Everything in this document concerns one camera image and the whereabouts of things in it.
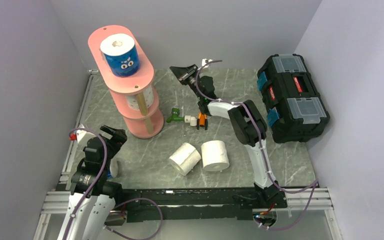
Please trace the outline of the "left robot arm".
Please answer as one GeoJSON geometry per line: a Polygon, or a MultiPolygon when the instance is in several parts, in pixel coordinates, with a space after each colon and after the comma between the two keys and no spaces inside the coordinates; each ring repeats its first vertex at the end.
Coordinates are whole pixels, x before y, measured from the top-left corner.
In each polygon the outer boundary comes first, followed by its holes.
{"type": "Polygon", "coordinates": [[[124,129],[102,125],[100,130],[110,138],[83,126],[69,134],[71,141],[83,147],[84,158],[70,180],[68,206],[59,240],[95,240],[110,212],[124,203],[122,185],[110,180],[119,171],[113,157],[128,137],[124,129]]]}

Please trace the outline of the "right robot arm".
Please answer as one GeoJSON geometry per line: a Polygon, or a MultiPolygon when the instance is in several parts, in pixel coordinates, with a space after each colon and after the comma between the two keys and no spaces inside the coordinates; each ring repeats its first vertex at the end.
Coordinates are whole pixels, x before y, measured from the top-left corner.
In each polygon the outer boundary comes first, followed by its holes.
{"type": "Polygon", "coordinates": [[[182,85],[189,86],[198,97],[201,113],[230,120],[234,134],[245,146],[252,164],[256,203],[262,208],[269,207],[280,191],[276,187],[267,153],[268,127],[255,103],[252,100],[229,102],[217,97],[213,78],[200,76],[202,68],[195,64],[171,66],[169,69],[182,85]]]}

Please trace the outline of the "blue paper roll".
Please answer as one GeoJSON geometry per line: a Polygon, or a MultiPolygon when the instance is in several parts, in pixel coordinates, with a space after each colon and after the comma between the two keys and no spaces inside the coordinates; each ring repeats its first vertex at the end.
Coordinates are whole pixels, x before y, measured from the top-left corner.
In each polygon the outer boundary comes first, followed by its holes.
{"type": "Polygon", "coordinates": [[[105,38],[99,46],[111,72],[116,77],[130,77],[140,69],[140,60],[134,38],[117,33],[105,38]]]}

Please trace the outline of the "pink three-tier shelf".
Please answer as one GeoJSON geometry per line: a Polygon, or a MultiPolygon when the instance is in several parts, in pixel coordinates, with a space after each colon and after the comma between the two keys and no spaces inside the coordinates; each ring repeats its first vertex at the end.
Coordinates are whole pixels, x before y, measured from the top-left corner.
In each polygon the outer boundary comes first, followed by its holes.
{"type": "Polygon", "coordinates": [[[108,25],[95,30],[88,38],[88,45],[94,57],[97,67],[103,77],[106,86],[114,100],[114,103],[122,115],[128,130],[137,138],[147,139],[157,135],[164,125],[163,114],[159,109],[160,99],[152,85],[154,67],[145,55],[131,31],[121,25],[108,25]],[[101,42],[110,35],[127,34],[133,37],[138,57],[139,70],[129,77],[117,77],[113,75],[104,55],[100,50],[101,42]],[[152,86],[154,94],[153,104],[144,110],[134,110],[128,106],[126,97],[136,95],[145,88],[152,86]]]}

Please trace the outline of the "floral paper roll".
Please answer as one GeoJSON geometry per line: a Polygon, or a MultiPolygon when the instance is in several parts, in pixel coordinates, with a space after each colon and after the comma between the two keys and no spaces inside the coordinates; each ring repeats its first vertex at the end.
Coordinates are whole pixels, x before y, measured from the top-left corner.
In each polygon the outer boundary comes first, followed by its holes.
{"type": "Polygon", "coordinates": [[[149,108],[154,102],[154,93],[152,85],[145,88],[142,92],[125,97],[128,106],[134,110],[144,110],[149,108]]]}

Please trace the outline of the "white pipe elbow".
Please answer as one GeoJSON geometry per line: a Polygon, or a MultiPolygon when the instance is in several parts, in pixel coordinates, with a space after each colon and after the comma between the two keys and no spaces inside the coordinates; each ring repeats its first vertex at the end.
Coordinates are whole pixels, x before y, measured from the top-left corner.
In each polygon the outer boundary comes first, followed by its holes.
{"type": "Polygon", "coordinates": [[[192,115],[185,115],[184,116],[184,122],[186,124],[189,124],[192,127],[196,127],[198,125],[198,119],[195,116],[192,115]]]}

